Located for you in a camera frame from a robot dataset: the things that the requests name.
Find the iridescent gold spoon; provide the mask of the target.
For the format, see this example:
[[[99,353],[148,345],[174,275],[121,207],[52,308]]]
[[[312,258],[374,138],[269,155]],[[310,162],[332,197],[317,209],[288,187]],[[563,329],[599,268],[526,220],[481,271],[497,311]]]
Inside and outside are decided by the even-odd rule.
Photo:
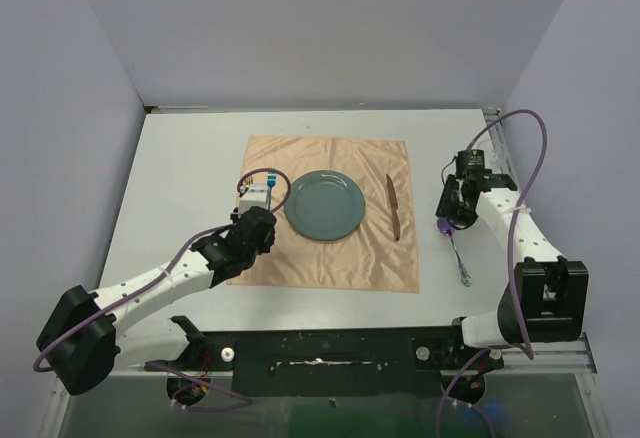
[[[458,250],[458,247],[456,245],[455,239],[454,239],[454,232],[456,231],[456,229],[444,218],[438,218],[436,221],[436,225],[438,230],[445,235],[448,240],[449,243],[451,245],[451,248],[453,250],[456,262],[457,262],[457,266],[458,266],[458,272],[459,272],[459,277],[460,277],[460,281],[461,283],[465,286],[465,287],[470,287],[473,283],[472,277],[469,274],[463,260],[462,257],[460,255],[460,252]]]

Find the copper table knife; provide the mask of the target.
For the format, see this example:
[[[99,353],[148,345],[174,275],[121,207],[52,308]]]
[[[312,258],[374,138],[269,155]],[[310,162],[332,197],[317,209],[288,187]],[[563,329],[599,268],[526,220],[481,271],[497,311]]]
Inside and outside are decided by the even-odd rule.
[[[398,242],[401,237],[401,224],[398,215],[398,199],[393,180],[389,175],[386,175],[386,187],[389,199],[393,236],[394,240]]]

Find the blue fork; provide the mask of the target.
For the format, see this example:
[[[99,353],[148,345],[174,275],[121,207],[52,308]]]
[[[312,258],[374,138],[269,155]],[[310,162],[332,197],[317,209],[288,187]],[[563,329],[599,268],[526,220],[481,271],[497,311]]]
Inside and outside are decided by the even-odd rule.
[[[272,194],[273,194],[273,189],[276,185],[276,181],[277,181],[277,174],[269,172],[267,174],[267,180],[266,180],[266,185],[268,187],[268,203],[271,203],[272,201]]]

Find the teal round plate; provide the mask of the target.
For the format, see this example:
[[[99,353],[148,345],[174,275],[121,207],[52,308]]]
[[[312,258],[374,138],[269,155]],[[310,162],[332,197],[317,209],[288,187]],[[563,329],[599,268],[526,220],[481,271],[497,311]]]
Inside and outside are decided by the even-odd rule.
[[[353,233],[365,215],[365,198],[354,180],[332,170],[311,171],[297,178],[284,205],[295,232],[320,242]]]

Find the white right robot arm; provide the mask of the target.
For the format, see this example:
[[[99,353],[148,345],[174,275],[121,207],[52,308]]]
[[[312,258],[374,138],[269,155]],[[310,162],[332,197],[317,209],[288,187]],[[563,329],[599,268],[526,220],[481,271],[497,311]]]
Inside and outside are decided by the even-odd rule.
[[[484,221],[506,253],[508,283],[497,309],[460,320],[461,332],[445,342],[448,360],[469,366],[481,348],[526,349],[533,343],[579,338],[589,272],[546,239],[511,176],[486,166],[482,150],[455,156],[436,208],[437,227],[454,234]]]

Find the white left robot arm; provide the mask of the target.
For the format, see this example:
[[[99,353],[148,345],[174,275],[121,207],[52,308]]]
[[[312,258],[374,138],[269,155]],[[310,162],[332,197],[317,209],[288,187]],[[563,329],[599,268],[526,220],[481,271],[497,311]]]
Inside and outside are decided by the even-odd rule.
[[[111,287],[65,291],[36,339],[32,369],[52,372],[71,395],[101,383],[122,353],[118,340],[149,315],[248,270],[275,242],[275,215],[252,207],[233,223],[196,233],[167,263]]]

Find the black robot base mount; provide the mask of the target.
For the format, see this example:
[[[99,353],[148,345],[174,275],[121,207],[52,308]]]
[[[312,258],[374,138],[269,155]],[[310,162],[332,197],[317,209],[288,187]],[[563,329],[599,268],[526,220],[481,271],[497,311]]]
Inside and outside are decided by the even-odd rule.
[[[502,358],[478,357],[455,326],[294,331],[188,332],[166,366],[228,372],[233,392],[263,397],[441,395],[457,372],[486,374]]]

